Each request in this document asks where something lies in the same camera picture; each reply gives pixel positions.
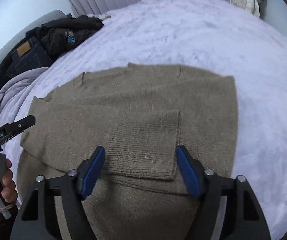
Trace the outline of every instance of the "gray headboard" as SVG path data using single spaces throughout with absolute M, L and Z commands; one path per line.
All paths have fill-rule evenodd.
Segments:
M 56 10 L 51 13 L 48 13 L 39 19 L 35 20 L 33 23 L 25 27 L 22 31 L 20 31 L 16 36 L 14 36 L 3 48 L 0 50 L 0 63 L 5 58 L 5 56 L 11 51 L 11 49 L 21 41 L 25 36 L 26 32 L 32 30 L 35 27 L 42 25 L 43 23 L 50 22 L 52 20 L 65 18 L 65 14 L 62 11 Z

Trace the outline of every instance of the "brown knit sweater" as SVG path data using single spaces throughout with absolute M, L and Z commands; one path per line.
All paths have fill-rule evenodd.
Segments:
M 184 239 L 198 202 L 187 196 L 175 149 L 230 176 L 237 139 L 233 77 L 182 65 L 129 64 L 83 73 L 34 98 L 36 125 L 23 133 L 18 189 L 61 176 L 97 145 L 106 162 L 83 203 L 98 239 Z M 60 201 L 58 218 L 69 239 Z

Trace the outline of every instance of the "blue gripper pad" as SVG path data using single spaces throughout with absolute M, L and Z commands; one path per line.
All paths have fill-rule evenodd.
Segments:
M 193 159 L 184 146 L 179 146 L 176 150 L 176 157 L 179 170 L 186 184 L 190 195 L 201 199 L 205 193 L 205 182 L 203 168 L 200 161 Z
M 78 167 L 77 192 L 81 200 L 88 197 L 101 173 L 106 151 L 102 146 L 98 146 L 90 159 L 84 160 Z

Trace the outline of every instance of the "hand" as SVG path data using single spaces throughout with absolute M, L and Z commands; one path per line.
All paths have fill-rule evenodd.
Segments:
M 4 184 L 4 189 L 1 192 L 1 195 L 5 199 L 7 203 L 16 202 L 18 198 L 18 193 L 16 191 L 16 184 L 12 180 L 13 173 L 10 170 L 12 164 L 10 160 L 6 160 L 5 165 L 7 167 L 7 170 L 2 177 L 2 183 Z

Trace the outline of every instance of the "metal screw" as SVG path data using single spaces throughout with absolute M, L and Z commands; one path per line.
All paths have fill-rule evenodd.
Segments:
M 72 176 L 77 175 L 77 173 L 78 172 L 76 170 L 71 170 L 71 171 L 68 172 L 68 176 L 72 177 Z
M 42 175 L 39 175 L 38 177 L 36 177 L 36 181 L 37 182 L 41 182 L 41 181 L 43 181 L 44 180 L 44 176 L 42 176 Z
M 247 180 L 243 175 L 239 175 L 237 178 L 240 182 L 245 182 Z
M 205 174 L 208 176 L 212 176 L 214 174 L 213 170 L 207 169 L 205 170 Z

